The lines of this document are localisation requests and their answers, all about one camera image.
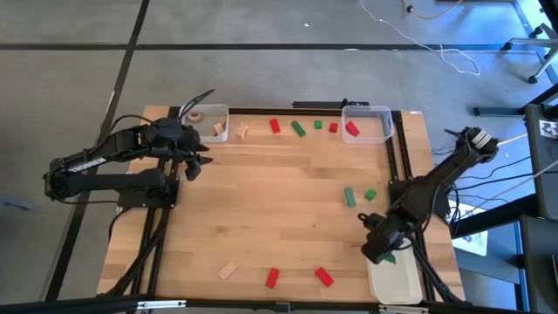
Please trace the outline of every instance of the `green block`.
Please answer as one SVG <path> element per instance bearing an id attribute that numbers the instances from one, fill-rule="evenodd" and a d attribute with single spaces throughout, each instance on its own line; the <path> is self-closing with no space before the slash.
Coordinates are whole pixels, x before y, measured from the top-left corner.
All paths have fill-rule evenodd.
<path id="1" fill-rule="evenodd" d="M 298 121 L 294 120 L 290 122 L 290 124 L 295 128 L 295 131 L 298 133 L 298 136 L 303 137 L 304 135 L 306 135 L 306 132 L 304 132 L 303 127 L 300 126 L 300 124 L 298 124 Z"/>
<path id="2" fill-rule="evenodd" d="M 368 201 L 372 201 L 374 199 L 374 197 L 376 197 L 376 191 L 369 188 L 368 191 L 366 191 L 366 194 L 364 195 L 364 198 Z"/>
<path id="3" fill-rule="evenodd" d="M 345 188 L 345 199 L 347 199 L 347 205 L 349 207 L 357 206 L 355 195 L 352 193 L 352 188 Z"/>
<path id="4" fill-rule="evenodd" d="M 390 253 L 390 255 L 388 255 L 388 256 L 385 257 L 385 261 L 388 261 L 388 262 L 390 262 L 390 263 L 392 263 L 392 264 L 394 264 L 394 265 L 396 264 L 396 262 L 395 262 L 395 256 L 394 256 L 393 254 L 391 254 L 391 253 Z"/>

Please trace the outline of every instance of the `wooden table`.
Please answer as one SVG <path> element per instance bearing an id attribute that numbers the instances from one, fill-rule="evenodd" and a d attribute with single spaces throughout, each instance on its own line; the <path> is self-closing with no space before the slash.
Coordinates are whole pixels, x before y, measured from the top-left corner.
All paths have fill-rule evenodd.
<path id="1" fill-rule="evenodd" d="M 166 117 L 168 106 L 148 106 L 144 116 Z M 403 112 L 405 136 L 414 175 L 432 168 L 432 154 L 422 113 Z M 281 132 L 273 134 L 269 119 Z M 298 137 L 296 119 L 307 135 Z M 321 119 L 322 130 L 313 121 Z M 157 297 L 377 302 L 371 291 L 360 246 L 367 229 L 357 213 L 383 214 L 388 209 L 391 178 L 385 145 L 348 145 L 329 133 L 339 117 L 230 116 L 228 143 L 210 144 L 214 158 L 188 182 L 180 165 L 180 192 L 171 211 Z M 242 122 L 247 136 L 235 136 Z M 396 155 L 399 156 L 397 136 Z M 135 160 L 135 173 L 156 167 L 156 160 Z M 402 175 L 402 166 L 398 166 Z M 344 188 L 353 187 L 356 208 L 348 208 Z M 364 199 L 368 188 L 378 192 Z M 138 254 L 146 210 L 133 209 L 114 226 L 99 282 L 99 292 L 113 287 Z M 453 293 L 463 298 L 459 271 L 447 226 L 433 218 L 425 232 L 429 259 Z M 229 261 L 238 269 L 222 280 L 217 273 Z M 326 288 L 314 275 L 318 267 L 335 282 Z M 271 267 L 281 271 L 276 287 L 265 286 Z M 144 278 L 148 276 L 146 267 Z M 141 291 L 146 290 L 143 280 Z"/>

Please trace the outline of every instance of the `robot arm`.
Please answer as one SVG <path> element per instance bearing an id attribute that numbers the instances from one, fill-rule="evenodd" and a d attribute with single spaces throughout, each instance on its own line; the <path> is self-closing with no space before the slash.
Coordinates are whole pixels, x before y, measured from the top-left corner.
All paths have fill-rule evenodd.
<path id="1" fill-rule="evenodd" d="M 423 228 L 433 215 L 435 200 L 447 195 L 455 180 L 467 169 L 489 162 L 498 152 L 499 140 L 478 127 L 466 127 L 460 133 L 452 134 L 459 138 L 453 153 L 426 176 L 413 179 L 392 203 L 385 217 L 358 215 L 370 230 L 361 251 L 373 263 L 383 261 L 401 245 L 403 238 L 410 238 L 413 232 Z"/>
<path id="2" fill-rule="evenodd" d="M 164 190 L 167 180 L 158 168 L 139 174 L 85 174 L 85 170 L 110 161 L 125 162 L 143 157 L 184 161 L 186 177 L 192 181 L 201 171 L 201 165 L 210 158 L 197 152 L 206 152 L 200 135 L 191 126 L 183 126 L 178 119 L 157 119 L 151 125 L 134 126 L 108 135 L 99 145 L 64 158 L 57 158 L 44 175 L 45 194 L 53 200 L 62 200 L 84 191 L 113 189 L 118 192 L 140 190 L 152 193 Z"/>

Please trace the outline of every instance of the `red cube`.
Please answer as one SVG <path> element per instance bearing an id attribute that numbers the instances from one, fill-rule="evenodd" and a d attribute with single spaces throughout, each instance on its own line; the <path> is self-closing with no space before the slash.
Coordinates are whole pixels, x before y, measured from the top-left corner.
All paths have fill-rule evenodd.
<path id="1" fill-rule="evenodd" d="M 337 123 L 331 122 L 330 124 L 330 132 L 337 133 Z"/>
<path id="2" fill-rule="evenodd" d="M 328 272 L 325 271 L 323 267 L 320 267 L 316 270 L 316 276 L 320 278 L 320 280 L 323 284 L 325 284 L 326 287 L 331 286 L 331 284 L 333 283 L 333 278 L 331 278 L 330 274 L 328 274 Z"/>
<path id="3" fill-rule="evenodd" d="M 268 281 L 265 283 L 271 289 L 275 288 L 277 278 L 279 277 L 279 270 L 272 268 L 269 272 Z"/>
<path id="4" fill-rule="evenodd" d="M 352 136 L 357 136 L 360 133 L 360 131 L 358 131 L 357 129 L 357 126 L 355 126 L 355 124 L 352 123 L 352 121 L 349 121 L 349 123 L 347 123 L 345 129 L 347 129 L 347 132 L 351 133 Z"/>
<path id="5" fill-rule="evenodd" d="M 269 121 L 269 124 L 271 125 L 271 131 L 273 131 L 273 133 L 281 132 L 281 128 L 279 127 L 279 122 L 277 122 L 277 119 L 271 119 Z"/>

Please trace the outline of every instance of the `white plastic tray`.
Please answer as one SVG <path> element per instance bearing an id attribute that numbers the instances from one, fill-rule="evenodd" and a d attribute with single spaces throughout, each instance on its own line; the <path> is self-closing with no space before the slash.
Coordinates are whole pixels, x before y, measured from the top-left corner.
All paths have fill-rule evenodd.
<path id="1" fill-rule="evenodd" d="M 402 246 L 409 244 L 404 239 Z M 370 289 L 381 304 L 419 304 L 422 301 L 417 263 L 412 247 L 394 250 L 396 263 L 383 260 L 376 265 L 368 259 L 368 277 Z"/>
<path id="2" fill-rule="evenodd" d="M 189 113 L 203 113 L 203 120 L 199 123 L 191 123 L 187 116 L 182 118 L 182 124 L 193 126 L 200 134 L 202 143 L 224 143 L 228 140 L 228 106 L 221 104 L 198 104 Z M 227 115 L 225 132 L 214 136 L 213 126 L 219 122 L 221 116 Z"/>

